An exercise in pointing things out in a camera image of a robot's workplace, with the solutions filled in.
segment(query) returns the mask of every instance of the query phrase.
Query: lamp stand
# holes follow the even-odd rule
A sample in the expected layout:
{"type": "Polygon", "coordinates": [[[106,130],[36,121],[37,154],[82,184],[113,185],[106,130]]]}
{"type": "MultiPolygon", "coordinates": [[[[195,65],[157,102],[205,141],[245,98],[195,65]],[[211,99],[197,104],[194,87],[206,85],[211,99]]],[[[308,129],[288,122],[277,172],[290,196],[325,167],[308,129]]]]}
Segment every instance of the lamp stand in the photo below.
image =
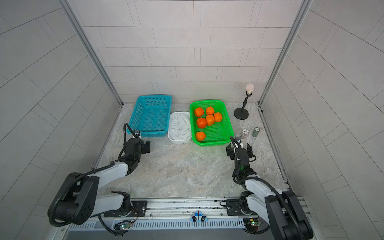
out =
{"type": "Polygon", "coordinates": [[[244,109],[245,105],[247,104],[248,97],[252,96],[251,94],[245,93],[247,96],[245,97],[245,100],[243,101],[243,107],[242,108],[236,108],[233,112],[233,115],[240,120],[245,120],[248,118],[249,113],[246,109],[244,109]]]}

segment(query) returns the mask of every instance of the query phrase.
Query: orange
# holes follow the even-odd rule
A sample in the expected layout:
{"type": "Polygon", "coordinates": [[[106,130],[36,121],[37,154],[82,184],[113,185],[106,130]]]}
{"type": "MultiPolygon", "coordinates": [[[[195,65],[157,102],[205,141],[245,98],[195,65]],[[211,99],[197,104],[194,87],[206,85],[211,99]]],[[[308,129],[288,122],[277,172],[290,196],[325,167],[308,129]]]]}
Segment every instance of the orange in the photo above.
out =
{"type": "Polygon", "coordinates": [[[198,118],[196,124],[198,128],[205,128],[207,126],[207,120],[205,118],[198,118]]]}
{"type": "Polygon", "coordinates": [[[221,120],[223,120],[223,115],[221,113],[215,113],[214,118],[216,122],[221,122],[221,120]]]}
{"type": "Polygon", "coordinates": [[[194,112],[195,112],[196,117],[201,117],[202,115],[204,115],[204,109],[203,108],[196,108],[194,112]]]}
{"type": "Polygon", "coordinates": [[[213,115],[215,113],[215,110],[214,110],[213,107],[207,107],[205,112],[206,112],[207,115],[213,115]]]}
{"type": "Polygon", "coordinates": [[[208,126],[211,126],[211,125],[213,125],[215,123],[215,118],[214,118],[213,115],[207,115],[205,117],[205,119],[207,120],[207,125],[208,126]]]}
{"type": "Polygon", "coordinates": [[[205,133],[204,132],[197,132],[195,134],[196,140],[199,142],[203,141],[205,139],[205,133]]]}

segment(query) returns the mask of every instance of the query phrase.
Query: blue plastic basket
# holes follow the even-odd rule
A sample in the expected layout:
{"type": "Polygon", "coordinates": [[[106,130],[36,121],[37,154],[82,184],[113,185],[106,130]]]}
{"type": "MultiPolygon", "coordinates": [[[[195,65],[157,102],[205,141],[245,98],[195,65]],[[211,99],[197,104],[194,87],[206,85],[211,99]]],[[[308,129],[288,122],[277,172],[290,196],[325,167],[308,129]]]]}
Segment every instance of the blue plastic basket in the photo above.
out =
{"type": "Polygon", "coordinates": [[[168,131],[172,97],[147,95],[137,98],[129,125],[139,129],[141,137],[164,137],[168,131]]]}

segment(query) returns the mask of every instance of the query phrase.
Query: ventilation grille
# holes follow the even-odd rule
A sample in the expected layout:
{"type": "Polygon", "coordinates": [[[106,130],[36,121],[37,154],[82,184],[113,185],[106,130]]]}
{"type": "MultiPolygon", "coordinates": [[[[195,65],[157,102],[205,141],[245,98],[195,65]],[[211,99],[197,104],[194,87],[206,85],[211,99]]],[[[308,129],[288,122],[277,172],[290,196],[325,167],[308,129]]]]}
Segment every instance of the ventilation grille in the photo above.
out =
{"type": "MultiPolygon", "coordinates": [[[[123,220],[104,220],[109,227],[123,220]]],[[[245,228],[242,218],[214,218],[206,222],[192,222],[190,219],[152,219],[137,220],[130,230],[159,229],[214,229],[214,228],[245,228]]],[[[98,220],[88,220],[81,225],[71,224],[68,231],[104,230],[98,220]]]]}

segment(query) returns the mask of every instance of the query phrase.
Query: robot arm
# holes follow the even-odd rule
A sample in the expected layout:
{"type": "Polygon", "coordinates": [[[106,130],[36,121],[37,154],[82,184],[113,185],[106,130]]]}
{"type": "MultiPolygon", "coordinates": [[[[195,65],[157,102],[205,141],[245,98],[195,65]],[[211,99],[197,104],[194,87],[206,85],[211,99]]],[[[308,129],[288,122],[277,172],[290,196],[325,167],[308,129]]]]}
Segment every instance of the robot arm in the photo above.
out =
{"type": "Polygon", "coordinates": [[[227,156],[235,160],[233,180],[247,191],[241,193],[239,202],[242,212],[256,212],[271,228],[276,240],[306,240],[313,238],[313,231],[307,217],[291,191],[275,189],[249,165],[252,147],[243,148],[241,138],[231,137],[233,147],[227,146],[227,156]]]}

